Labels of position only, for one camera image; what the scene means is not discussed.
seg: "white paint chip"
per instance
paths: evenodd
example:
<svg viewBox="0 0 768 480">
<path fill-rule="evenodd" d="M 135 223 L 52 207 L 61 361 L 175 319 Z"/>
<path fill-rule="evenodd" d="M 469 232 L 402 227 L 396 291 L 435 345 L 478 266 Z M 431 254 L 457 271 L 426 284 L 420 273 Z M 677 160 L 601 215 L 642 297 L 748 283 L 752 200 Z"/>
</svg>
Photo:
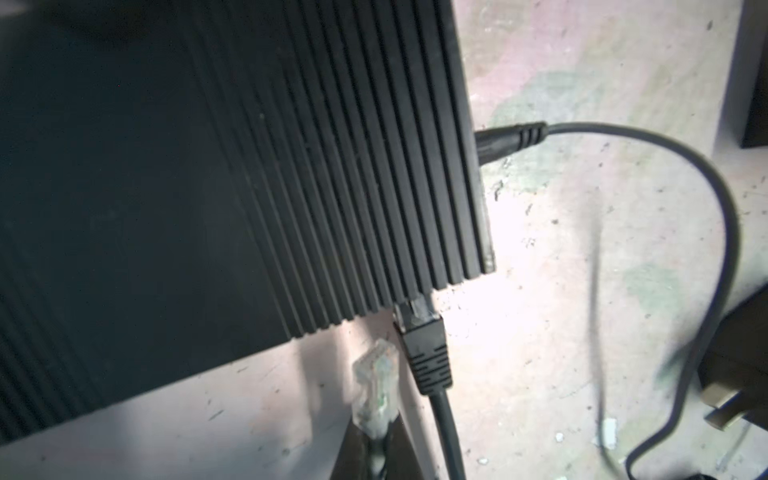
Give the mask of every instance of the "white paint chip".
<svg viewBox="0 0 768 480">
<path fill-rule="evenodd" d="M 616 436 L 616 431 L 618 430 L 618 424 L 619 422 L 616 419 L 603 419 L 603 424 L 601 426 L 602 433 L 603 433 L 603 446 L 608 450 L 616 449 L 616 444 L 618 443 L 618 438 Z M 592 439 L 592 443 L 594 443 L 597 446 L 600 446 L 598 437 L 594 437 Z"/>
</svg>

